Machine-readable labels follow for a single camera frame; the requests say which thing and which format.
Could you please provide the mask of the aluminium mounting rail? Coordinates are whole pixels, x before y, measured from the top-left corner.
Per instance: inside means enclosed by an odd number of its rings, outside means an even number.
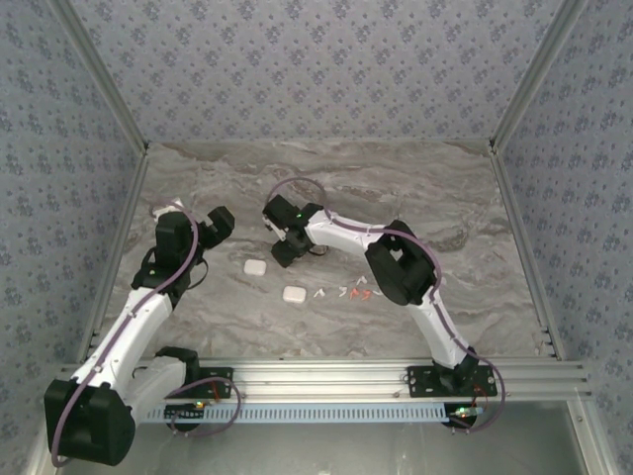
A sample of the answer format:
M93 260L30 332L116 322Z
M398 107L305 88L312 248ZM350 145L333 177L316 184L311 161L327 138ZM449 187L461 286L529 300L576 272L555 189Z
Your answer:
M368 403L407 400L407 368L427 359L207 358L203 367L231 367L233 381L252 403ZM544 357L493 360L504 389L488 395L496 402L587 400L592 396L583 365Z

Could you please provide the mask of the aluminium side rail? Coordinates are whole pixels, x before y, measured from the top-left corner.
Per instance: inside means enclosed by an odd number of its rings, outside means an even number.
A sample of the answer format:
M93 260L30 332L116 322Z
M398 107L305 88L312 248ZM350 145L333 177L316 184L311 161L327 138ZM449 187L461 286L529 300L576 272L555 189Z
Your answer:
M535 313L541 327L546 330L546 334L549 336L549 346L551 347L549 353L558 360L566 360L567 354L558 333L556 320L538 271L529 236L525 229L505 165L492 144L489 145L489 153Z
M147 149L145 149L142 152L136 166L133 181L124 203L123 211L120 215L119 224L116 233L114 234L112 245L110 246L104 273L102 274L101 280L96 289L95 299L88 314L84 333L78 346L75 358L76 363L83 362L88 356L95 331L98 331L101 328L103 319L105 318L112 291L115 286L118 269L124 253L125 242L135 215L136 205L140 196L147 167Z

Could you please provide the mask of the aluminium lower frame leg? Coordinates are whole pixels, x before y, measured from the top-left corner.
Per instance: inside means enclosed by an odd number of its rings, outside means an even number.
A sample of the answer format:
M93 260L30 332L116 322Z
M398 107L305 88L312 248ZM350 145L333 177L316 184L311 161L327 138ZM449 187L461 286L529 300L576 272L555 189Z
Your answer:
M569 401L568 410L588 475L610 475L603 451L605 440L599 433L599 418L590 401Z
M46 436L40 433L28 453L23 475L56 475L56 471L51 463Z

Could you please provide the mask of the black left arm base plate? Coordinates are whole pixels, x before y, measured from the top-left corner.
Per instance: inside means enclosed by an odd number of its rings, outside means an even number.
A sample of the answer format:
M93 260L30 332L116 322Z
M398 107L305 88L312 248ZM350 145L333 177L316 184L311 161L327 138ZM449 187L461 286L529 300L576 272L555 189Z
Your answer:
M188 369L182 362L163 366L137 368L133 373L135 394L145 400L166 399L228 399L232 388L233 369L230 367L200 367Z

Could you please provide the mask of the small controller board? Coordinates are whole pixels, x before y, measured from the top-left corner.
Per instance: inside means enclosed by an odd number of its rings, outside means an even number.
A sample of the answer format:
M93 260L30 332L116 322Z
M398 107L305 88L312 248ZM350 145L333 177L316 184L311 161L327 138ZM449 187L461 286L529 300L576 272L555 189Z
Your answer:
M445 406L448 421L445 425L449 428L470 429L477 418L484 412L479 406L464 406L459 404L447 404Z
M196 421L202 420L205 415L203 403L167 404L163 410L163 417L168 421Z

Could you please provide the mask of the grey metal sheet panel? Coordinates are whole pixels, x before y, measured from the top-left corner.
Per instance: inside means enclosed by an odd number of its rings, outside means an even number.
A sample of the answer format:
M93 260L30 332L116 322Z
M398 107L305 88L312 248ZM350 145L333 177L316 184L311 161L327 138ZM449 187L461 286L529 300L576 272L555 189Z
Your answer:
M142 428L114 475L588 475L566 411L517 404L491 427L236 425L185 438Z

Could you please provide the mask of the aluminium corner post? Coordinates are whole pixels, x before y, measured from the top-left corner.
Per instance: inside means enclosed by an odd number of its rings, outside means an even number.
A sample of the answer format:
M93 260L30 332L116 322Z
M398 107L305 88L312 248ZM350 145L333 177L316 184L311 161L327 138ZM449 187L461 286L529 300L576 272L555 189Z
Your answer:
M500 155L509 143L587 4L588 0L561 0L490 138L490 148L495 155Z
M46 2L117 119L129 144L138 155L144 156L146 143L134 116L70 0L46 0Z

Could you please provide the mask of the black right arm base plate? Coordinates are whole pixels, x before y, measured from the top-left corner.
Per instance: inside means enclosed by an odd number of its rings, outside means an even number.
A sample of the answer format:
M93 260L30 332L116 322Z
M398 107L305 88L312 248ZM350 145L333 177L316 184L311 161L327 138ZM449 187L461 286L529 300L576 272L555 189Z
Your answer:
M497 380L490 366L466 371L441 366L410 366L407 387L412 398L497 396Z

